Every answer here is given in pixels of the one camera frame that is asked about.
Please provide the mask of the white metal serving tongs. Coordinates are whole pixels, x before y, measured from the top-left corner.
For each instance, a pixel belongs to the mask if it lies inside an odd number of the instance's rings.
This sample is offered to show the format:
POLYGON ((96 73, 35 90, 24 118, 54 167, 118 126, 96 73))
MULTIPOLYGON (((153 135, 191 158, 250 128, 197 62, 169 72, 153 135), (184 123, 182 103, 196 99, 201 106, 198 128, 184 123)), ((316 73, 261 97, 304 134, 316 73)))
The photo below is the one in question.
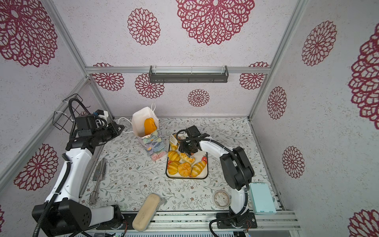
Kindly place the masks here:
POLYGON ((185 137, 182 134, 174 133, 170 136, 169 141, 171 145, 179 146, 185 137))

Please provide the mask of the floral paper gift bag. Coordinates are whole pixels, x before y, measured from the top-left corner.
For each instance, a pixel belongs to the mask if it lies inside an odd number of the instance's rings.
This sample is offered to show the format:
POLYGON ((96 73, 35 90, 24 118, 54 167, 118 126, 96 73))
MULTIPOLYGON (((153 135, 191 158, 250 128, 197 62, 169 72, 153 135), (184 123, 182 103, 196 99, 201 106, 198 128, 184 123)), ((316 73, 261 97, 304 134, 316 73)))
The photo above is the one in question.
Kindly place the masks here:
POLYGON ((152 103, 150 107, 144 107, 135 112, 131 120, 125 117, 121 117, 117 120, 117 122, 120 122, 120 120, 124 119, 131 124, 132 130, 124 131, 124 133, 133 133, 154 162, 167 157, 165 143, 159 128, 159 119, 155 114, 155 109, 156 105, 152 103))

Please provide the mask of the long twisted orange bread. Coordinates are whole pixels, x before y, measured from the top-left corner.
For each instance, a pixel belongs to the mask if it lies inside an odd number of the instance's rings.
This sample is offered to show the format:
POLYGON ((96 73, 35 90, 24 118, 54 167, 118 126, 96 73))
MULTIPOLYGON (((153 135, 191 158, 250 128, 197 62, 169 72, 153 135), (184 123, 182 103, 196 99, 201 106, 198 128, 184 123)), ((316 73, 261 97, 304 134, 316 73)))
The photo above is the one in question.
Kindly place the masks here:
POLYGON ((153 118, 147 118, 144 121, 144 130, 145 130, 145 135, 150 135, 153 132, 155 132, 158 129, 155 121, 153 118))

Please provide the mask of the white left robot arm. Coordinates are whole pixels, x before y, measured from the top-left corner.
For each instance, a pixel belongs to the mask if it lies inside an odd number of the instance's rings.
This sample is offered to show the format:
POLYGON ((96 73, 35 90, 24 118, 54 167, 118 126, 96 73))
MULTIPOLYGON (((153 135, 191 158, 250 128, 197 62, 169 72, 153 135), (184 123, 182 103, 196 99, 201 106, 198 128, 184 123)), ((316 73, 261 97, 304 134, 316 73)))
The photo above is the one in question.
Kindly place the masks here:
POLYGON ((48 237, 75 236, 101 226, 109 229, 123 226, 124 217, 118 205, 89 208, 80 203, 80 190, 95 148, 120 136, 124 129, 124 125, 115 121, 99 128, 74 123, 66 152, 62 155, 64 167, 44 204, 33 208, 32 217, 37 222, 34 237, 41 231, 48 237))

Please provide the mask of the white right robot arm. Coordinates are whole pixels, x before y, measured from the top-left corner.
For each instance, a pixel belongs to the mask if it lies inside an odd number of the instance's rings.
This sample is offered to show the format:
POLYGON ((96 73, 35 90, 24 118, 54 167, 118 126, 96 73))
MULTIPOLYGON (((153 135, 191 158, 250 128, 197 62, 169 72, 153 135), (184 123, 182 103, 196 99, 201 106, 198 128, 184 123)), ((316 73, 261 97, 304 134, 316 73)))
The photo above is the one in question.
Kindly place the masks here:
POLYGON ((216 223, 219 228, 226 227, 256 227, 255 216, 248 209, 248 191, 254 176, 254 170, 243 148, 228 148, 210 138, 178 139, 179 150, 185 153, 195 153, 199 150, 220 159, 226 183, 233 189, 229 213, 216 215, 210 221, 209 229, 214 234, 212 225, 216 223))

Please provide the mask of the flaky pastry middle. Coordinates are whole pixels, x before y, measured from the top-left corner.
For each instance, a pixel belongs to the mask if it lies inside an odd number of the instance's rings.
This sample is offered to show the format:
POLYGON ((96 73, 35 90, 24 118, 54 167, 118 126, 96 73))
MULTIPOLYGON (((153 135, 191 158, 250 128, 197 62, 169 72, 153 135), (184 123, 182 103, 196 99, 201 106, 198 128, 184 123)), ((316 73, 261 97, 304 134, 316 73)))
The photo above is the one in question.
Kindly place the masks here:
POLYGON ((193 165, 195 162, 195 158, 192 156, 189 156, 186 153, 180 153, 180 159, 181 159, 181 161, 183 161, 185 163, 189 163, 190 165, 193 165))

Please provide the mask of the white strawberry serving tray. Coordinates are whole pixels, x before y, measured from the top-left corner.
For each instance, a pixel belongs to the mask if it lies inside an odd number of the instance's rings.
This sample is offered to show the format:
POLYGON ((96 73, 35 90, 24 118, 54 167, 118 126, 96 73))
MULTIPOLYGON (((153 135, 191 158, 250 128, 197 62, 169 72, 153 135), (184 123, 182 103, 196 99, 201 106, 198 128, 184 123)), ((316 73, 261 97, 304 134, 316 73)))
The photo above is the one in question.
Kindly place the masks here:
POLYGON ((169 138, 169 151, 165 174, 173 179, 199 179, 208 177, 208 154, 198 150, 189 155, 180 152, 180 141, 176 139, 176 134, 169 138))

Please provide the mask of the round tape roll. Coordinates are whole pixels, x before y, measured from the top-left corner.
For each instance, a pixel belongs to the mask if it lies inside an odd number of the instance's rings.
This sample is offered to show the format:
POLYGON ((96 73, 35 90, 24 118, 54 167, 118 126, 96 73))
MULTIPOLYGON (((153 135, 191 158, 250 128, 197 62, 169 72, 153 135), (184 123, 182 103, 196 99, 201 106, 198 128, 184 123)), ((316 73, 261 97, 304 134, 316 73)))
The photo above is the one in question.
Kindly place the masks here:
POLYGON ((216 191, 213 195, 213 203, 218 209, 227 209, 231 204, 231 199, 225 191, 216 191))

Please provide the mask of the beige long baguette loaf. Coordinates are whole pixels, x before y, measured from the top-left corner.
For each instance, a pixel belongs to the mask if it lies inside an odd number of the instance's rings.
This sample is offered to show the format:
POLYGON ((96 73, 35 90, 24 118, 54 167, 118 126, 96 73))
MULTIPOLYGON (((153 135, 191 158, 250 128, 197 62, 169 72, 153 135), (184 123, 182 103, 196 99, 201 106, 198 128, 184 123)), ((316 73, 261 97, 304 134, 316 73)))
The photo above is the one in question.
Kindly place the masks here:
POLYGON ((132 222, 133 229, 139 232, 145 231, 155 215, 160 203, 161 198, 159 195, 150 194, 132 222))

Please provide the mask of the mint green box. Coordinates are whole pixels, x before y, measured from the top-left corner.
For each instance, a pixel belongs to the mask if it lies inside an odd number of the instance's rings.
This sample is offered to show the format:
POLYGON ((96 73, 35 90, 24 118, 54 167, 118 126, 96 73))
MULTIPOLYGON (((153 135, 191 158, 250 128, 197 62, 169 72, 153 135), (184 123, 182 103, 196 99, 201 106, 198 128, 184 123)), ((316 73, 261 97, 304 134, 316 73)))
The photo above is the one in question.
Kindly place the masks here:
POLYGON ((276 208, 267 183, 250 183, 253 212, 256 215, 274 215, 276 208))

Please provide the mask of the black wall shelf rack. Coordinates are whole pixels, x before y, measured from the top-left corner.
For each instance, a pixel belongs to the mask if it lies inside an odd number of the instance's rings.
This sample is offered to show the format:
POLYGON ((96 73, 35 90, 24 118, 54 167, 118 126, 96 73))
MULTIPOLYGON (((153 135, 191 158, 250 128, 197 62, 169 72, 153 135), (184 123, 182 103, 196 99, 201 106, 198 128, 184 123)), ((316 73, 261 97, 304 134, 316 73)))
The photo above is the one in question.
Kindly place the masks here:
POLYGON ((209 83, 227 83, 229 79, 228 67, 216 69, 214 72, 208 72, 206 69, 170 69, 168 72, 160 72, 157 68, 151 66, 148 78, 152 84, 209 84, 209 83))

